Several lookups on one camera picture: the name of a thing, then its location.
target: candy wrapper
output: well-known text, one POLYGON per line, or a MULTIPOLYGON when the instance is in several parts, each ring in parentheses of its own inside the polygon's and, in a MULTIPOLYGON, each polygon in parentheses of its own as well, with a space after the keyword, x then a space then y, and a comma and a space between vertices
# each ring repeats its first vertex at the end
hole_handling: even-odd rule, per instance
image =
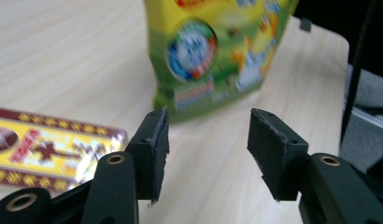
POLYGON ((124 130, 0 108, 0 183, 64 192, 127 143, 124 130))

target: wooden table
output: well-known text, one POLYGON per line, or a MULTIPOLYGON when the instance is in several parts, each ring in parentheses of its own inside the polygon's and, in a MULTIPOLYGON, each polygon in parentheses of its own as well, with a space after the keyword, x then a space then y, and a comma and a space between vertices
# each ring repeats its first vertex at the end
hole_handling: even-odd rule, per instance
MULTIPOLYGON (((250 109, 268 110, 337 154, 348 43, 291 19, 262 89, 170 127, 161 199, 140 223, 301 223, 277 203, 247 151, 250 109)), ((0 106, 125 129, 152 110, 143 1, 0 1, 0 106)), ((0 199, 16 190, 0 186, 0 199)))

